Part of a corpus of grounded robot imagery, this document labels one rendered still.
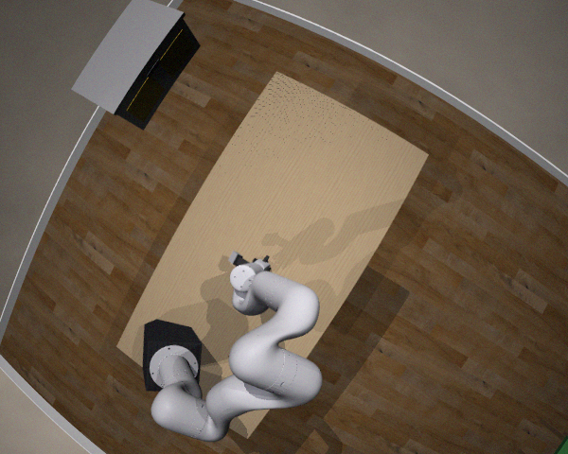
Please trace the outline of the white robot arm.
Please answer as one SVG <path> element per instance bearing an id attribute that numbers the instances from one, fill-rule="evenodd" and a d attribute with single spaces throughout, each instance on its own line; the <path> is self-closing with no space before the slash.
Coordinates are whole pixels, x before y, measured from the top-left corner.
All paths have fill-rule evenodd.
<path id="1" fill-rule="evenodd" d="M 154 421 L 205 442 L 221 440 L 231 420 L 248 411 L 304 405 L 319 394 L 323 383 L 316 364 L 279 347 L 280 342 L 304 336 L 314 328 L 320 309 L 316 293 L 264 271 L 235 251 L 228 261 L 236 266 L 230 273 L 233 307 L 248 316 L 268 308 L 276 312 L 233 344 L 229 354 L 233 375 L 213 386 L 203 400 L 196 379 L 198 361 L 191 351 L 169 345 L 158 350 L 150 363 L 151 378 L 164 387 L 151 405 Z"/>

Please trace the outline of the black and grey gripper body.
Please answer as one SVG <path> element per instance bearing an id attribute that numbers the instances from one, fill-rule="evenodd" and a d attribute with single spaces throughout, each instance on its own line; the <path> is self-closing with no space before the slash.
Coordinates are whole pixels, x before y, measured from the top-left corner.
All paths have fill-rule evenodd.
<path id="1" fill-rule="evenodd" d="M 264 269 L 264 271 L 268 271 L 271 267 L 269 263 L 262 261 L 262 259 L 258 259 L 254 263 L 258 263 Z"/>

